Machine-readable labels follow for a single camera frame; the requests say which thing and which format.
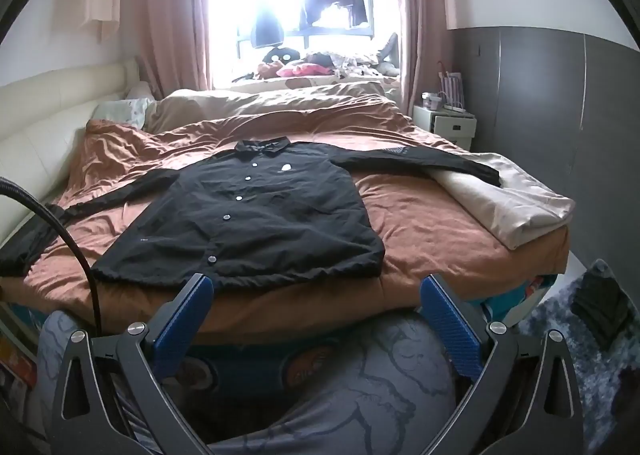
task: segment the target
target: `gray wall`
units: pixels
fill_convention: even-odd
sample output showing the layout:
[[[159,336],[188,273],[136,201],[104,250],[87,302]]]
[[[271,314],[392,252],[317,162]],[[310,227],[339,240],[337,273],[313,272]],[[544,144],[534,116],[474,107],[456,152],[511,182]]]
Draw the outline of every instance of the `gray wall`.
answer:
[[[606,260],[640,305],[640,53],[551,29],[452,32],[478,118],[472,151],[503,154],[574,199],[572,251]]]

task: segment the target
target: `book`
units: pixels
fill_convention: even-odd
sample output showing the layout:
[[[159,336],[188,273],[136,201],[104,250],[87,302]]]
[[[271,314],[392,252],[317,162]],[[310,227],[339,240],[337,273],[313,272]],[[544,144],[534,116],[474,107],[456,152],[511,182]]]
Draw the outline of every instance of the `book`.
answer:
[[[47,319],[47,314],[17,303],[0,302],[0,309],[18,324],[32,343],[38,344],[38,337]]]
[[[33,342],[33,335],[27,334],[24,328],[18,324],[18,320],[14,319],[6,307],[0,305],[0,335],[7,337],[23,355],[35,362],[38,356],[38,344]]]
[[[11,414],[19,422],[24,419],[27,391],[27,384],[20,377],[16,377],[3,363],[0,363],[0,395],[6,401]]]
[[[0,363],[33,388],[38,378],[36,364],[16,347],[5,335],[0,334]]]

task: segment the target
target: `black jacket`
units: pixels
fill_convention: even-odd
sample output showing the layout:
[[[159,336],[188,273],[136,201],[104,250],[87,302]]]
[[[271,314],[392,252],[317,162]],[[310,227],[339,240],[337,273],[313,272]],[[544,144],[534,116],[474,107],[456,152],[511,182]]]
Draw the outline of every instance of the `black jacket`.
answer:
[[[434,167],[499,185],[496,170],[425,146],[353,151],[280,138],[53,209],[68,224],[164,190],[92,266],[101,281],[167,287],[204,273],[224,287],[274,287],[379,276],[385,249],[349,171],[428,176]],[[24,275],[54,238],[32,218],[0,251],[0,276]]]

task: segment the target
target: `headboard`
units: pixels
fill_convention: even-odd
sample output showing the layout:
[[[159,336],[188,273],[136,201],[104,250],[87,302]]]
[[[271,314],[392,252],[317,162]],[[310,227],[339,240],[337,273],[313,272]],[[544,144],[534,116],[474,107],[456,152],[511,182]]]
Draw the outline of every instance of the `headboard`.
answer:
[[[138,82],[135,60],[44,72],[0,86],[0,176],[46,197],[66,177],[74,144],[101,101]],[[0,244],[28,215],[0,196]]]

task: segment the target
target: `blanket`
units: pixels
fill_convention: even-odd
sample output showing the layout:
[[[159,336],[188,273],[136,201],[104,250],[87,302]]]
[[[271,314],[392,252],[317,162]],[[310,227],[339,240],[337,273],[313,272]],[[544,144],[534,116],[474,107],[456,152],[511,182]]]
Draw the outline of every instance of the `blanket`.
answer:
[[[239,115],[201,121],[151,135],[132,126],[89,121],[59,205],[92,199],[152,168],[181,168],[230,149],[241,139],[286,135],[350,149],[427,145],[459,151],[419,130],[378,96],[301,112]],[[335,329],[394,308],[419,305],[420,281],[444,276],[464,299],[510,291],[536,275],[562,273],[569,252],[562,226],[511,251],[435,180],[389,174],[354,174],[373,229],[386,248],[383,272],[369,279],[327,279],[276,291],[229,291],[216,296],[196,342],[264,343]],[[68,227],[89,263],[96,261],[142,213],[153,197],[97,213]],[[2,298],[45,312],[67,309],[92,320],[88,284],[78,262],[56,241],[22,279],[2,279]],[[175,291],[132,285],[98,288],[104,327],[119,332],[148,321]]]
[[[367,96],[370,96],[367,102],[371,110],[380,110],[382,114],[397,118],[398,124],[406,125],[407,119],[398,111],[394,113],[393,107],[382,98],[379,84],[360,82],[253,95],[224,90],[178,90],[153,105],[152,113],[147,114],[145,130],[162,133],[194,122],[233,115],[348,106],[351,97]],[[356,117],[352,124],[358,122]],[[412,130],[418,140],[420,134],[424,134],[418,128]],[[573,200],[554,193],[506,157],[496,153],[469,153],[450,144],[439,146],[500,172],[500,187],[448,170],[433,169],[430,175],[509,249],[546,235],[571,220],[575,208]]]

